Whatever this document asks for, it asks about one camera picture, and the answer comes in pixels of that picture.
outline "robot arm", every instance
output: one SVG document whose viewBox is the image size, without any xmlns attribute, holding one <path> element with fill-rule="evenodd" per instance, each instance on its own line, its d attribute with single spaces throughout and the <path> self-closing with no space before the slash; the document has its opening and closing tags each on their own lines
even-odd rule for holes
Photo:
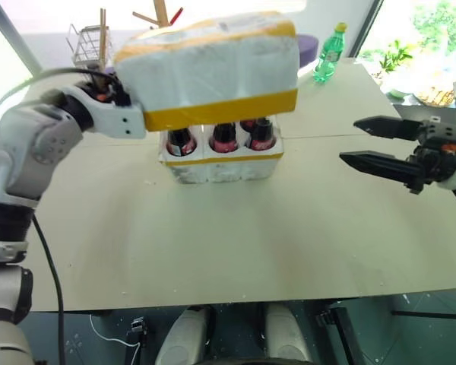
<svg viewBox="0 0 456 365">
<path fill-rule="evenodd" d="M 354 124 L 370 135 L 419 142 L 407 160 L 373 151 L 345 152 L 340 158 L 363 173 L 404 183 L 419 194 L 425 184 L 437 182 L 443 189 L 456 189 L 456 122 L 439 119 L 416 122 L 377 116 Z"/>
<path fill-rule="evenodd" d="M 145 136 L 142 108 L 129 100 L 118 105 L 107 87 L 96 84 L 53 90 L 38 104 L 10 109 L 0 121 L 0 364 L 33 363 L 14 325 L 30 310 L 33 276 L 15 264 L 25 258 L 27 231 L 55 168 L 87 130 L 113 138 Z"/>
</svg>

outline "green plastic bottle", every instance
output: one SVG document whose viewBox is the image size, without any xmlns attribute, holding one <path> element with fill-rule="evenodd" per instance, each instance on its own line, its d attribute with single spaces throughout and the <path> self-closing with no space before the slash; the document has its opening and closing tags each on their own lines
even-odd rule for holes
<svg viewBox="0 0 456 365">
<path fill-rule="evenodd" d="M 314 79 L 319 84 L 324 84 L 333 75 L 337 62 L 340 60 L 344 49 L 344 32 L 347 29 L 345 23 L 339 23 L 322 47 L 319 63 L 314 70 Z"/>
</svg>

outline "table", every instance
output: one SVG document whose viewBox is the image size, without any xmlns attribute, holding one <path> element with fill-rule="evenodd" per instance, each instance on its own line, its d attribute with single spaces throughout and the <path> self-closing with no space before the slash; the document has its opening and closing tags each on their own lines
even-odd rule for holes
<svg viewBox="0 0 456 365">
<path fill-rule="evenodd" d="M 361 69 L 343 63 L 326 90 L 302 84 L 299 97 L 315 97 L 280 117 L 285 154 L 275 174 L 262 181 L 179 185 L 157 162 L 155 134 L 128 142 L 88 135 L 56 170 L 37 211 L 65 309 L 456 287 L 454 196 L 436 186 L 411 195 L 338 158 L 341 151 L 369 149 L 403 158 L 413 150 L 411 142 L 353 130 L 355 119 L 396 115 Z M 360 78 L 359 93 L 349 92 L 353 87 L 345 80 Z M 370 94 L 371 105 L 352 107 Z M 296 117 L 308 115 L 334 124 Z M 28 239 L 24 266 L 34 273 L 33 310 L 56 310 L 33 229 Z"/>
</svg>

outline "floor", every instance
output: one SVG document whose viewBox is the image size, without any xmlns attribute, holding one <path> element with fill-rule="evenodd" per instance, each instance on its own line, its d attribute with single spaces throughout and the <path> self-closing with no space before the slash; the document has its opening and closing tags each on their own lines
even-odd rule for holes
<svg viewBox="0 0 456 365">
<path fill-rule="evenodd" d="M 321 365 L 347 364 L 334 326 L 315 324 L 311 301 L 287 302 L 299 321 L 309 350 Z M 456 365 L 456 320 L 393 316 L 391 309 L 456 313 L 456 290 L 345 300 L 333 306 L 348 308 L 359 345 L 368 365 L 425 364 Z M 207 357 L 263 357 L 257 330 L 257 305 L 231 303 L 214 306 L 216 327 Z M 124 309 L 94 317 L 97 330 L 105 336 L 125 339 L 130 322 L 146 316 L 147 348 L 141 363 L 154 363 L 170 326 L 183 307 Z M 22 323 L 37 359 L 57 364 L 55 313 L 31 313 Z M 125 348 L 98 338 L 88 315 L 66 315 L 66 354 L 69 365 L 123 363 Z M 327 333 L 329 340 L 321 333 Z"/>
</svg>

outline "white cable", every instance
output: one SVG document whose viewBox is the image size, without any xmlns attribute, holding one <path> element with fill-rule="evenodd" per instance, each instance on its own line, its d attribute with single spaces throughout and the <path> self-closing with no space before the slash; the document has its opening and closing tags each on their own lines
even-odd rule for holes
<svg viewBox="0 0 456 365">
<path fill-rule="evenodd" d="M 94 324 L 93 324 L 93 317 L 90 315 L 90 324 L 91 324 L 91 328 L 93 329 L 93 332 L 99 337 L 101 338 L 102 340 L 105 340 L 105 341 L 114 341 L 114 342 L 118 342 L 120 344 L 123 344 L 124 346 L 127 346 L 129 348 L 135 348 L 135 352 L 134 352 L 134 356 L 133 358 L 131 359 L 131 363 L 130 365 L 134 365 L 134 361 L 135 361 L 135 358 L 137 357 L 137 352 L 138 352 L 138 349 L 140 347 L 140 342 L 137 342 L 136 344 L 129 344 L 125 341 L 122 341 L 120 340 L 119 338 L 107 338 L 103 335 L 100 335 L 100 333 L 98 333 L 97 329 L 94 328 Z"/>
</svg>

